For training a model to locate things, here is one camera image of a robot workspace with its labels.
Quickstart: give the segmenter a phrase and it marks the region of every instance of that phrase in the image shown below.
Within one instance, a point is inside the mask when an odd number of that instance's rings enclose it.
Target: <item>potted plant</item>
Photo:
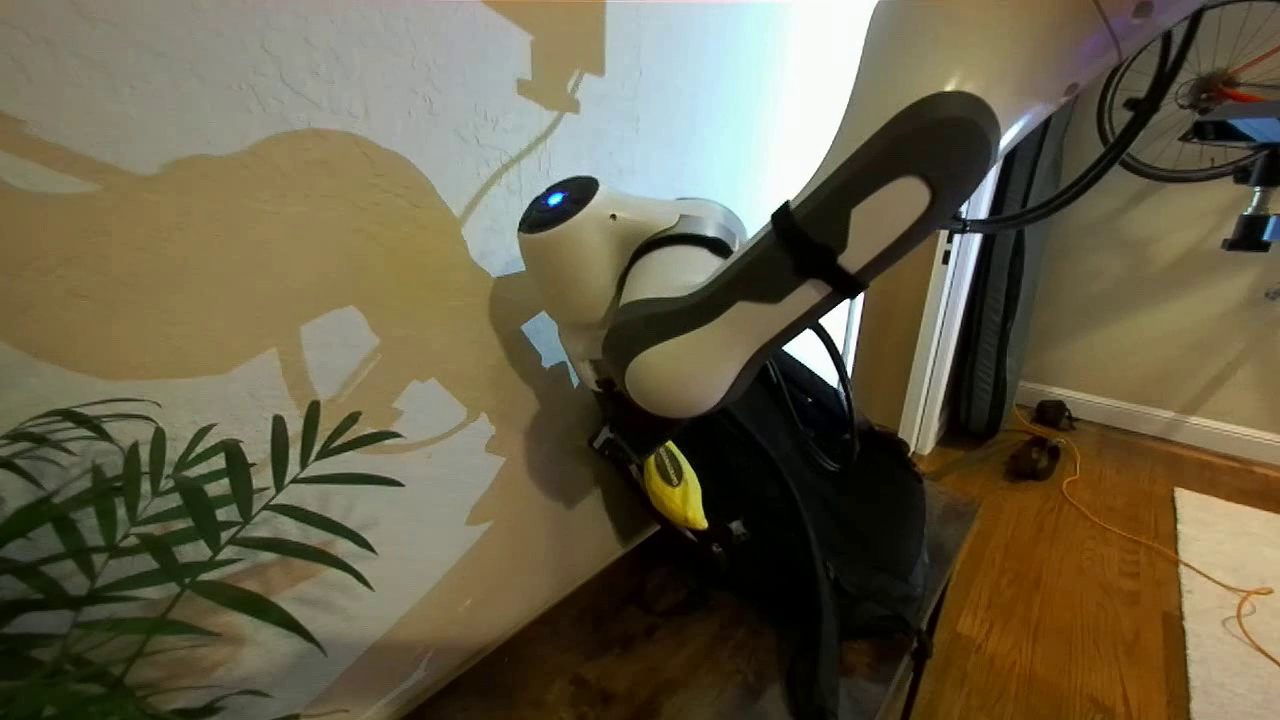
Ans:
[[[259,688],[155,688],[143,672],[173,643],[213,640],[216,612],[270,625],[323,651],[278,601],[240,583],[263,560],[365,573],[373,543],[302,490],[400,490],[353,471],[395,440],[358,416],[270,416],[263,469],[216,425],[177,440],[147,401],[46,407],[0,436],[0,716],[216,716]]]

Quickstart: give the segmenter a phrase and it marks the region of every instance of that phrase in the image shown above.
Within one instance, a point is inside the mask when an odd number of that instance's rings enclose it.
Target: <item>baseboard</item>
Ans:
[[[1052,388],[1052,386],[1018,386],[1017,397],[1018,403],[1064,401],[1080,420],[1110,425],[1139,436],[1165,436],[1173,443],[1193,443],[1193,448],[1207,448],[1207,452],[1241,455],[1255,464],[1280,464],[1277,433],[1222,425],[1207,416],[1181,416],[1167,407],[1125,403],[1125,401],[1088,397],[1088,392]]]

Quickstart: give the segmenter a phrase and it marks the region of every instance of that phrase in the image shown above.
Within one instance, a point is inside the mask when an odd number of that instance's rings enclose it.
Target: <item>floor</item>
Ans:
[[[1173,490],[1280,511],[1280,469],[1080,425],[1056,436],[1069,448],[1056,478],[1010,486],[1004,464],[1028,433],[925,460],[931,492],[974,520],[912,716],[1184,716],[1175,564],[1133,536],[1173,547]],[[695,587],[673,547],[640,543],[410,716],[787,716],[767,625],[737,598]],[[848,643],[845,675],[885,675],[899,651]],[[879,716],[899,716],[899,685],[889,708]]]

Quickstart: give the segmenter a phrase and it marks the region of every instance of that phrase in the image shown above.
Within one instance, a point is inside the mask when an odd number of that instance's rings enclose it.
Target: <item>black bag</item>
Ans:
[[[795,716],[836,716],[838,640],[916,633],[925,478],[906,443],[774,354],[738,401],[680,430],[707,534],[690,543],[732,593],[795,635]]]

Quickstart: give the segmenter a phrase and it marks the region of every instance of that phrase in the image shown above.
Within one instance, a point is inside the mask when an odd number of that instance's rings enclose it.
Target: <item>wooden floor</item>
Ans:
[[[988,448],[925,460],[942,502],[974,503],[925,672],[918,720],[1175,720],[1187,708],[1175,564],[1091,520],[1173,547],[1173,490],[1280,511],[1280,471],[1160,440],[1091,430],[1059,433],[1052,482],[1004,482],[1028,430]],[[782,716],[779,647],[732,598],[650,612],[688,593],[682,569],[642,543],[479,670],[421,704],[421,720],[738,720]],[[845,672],[885,663],[854,643]]]

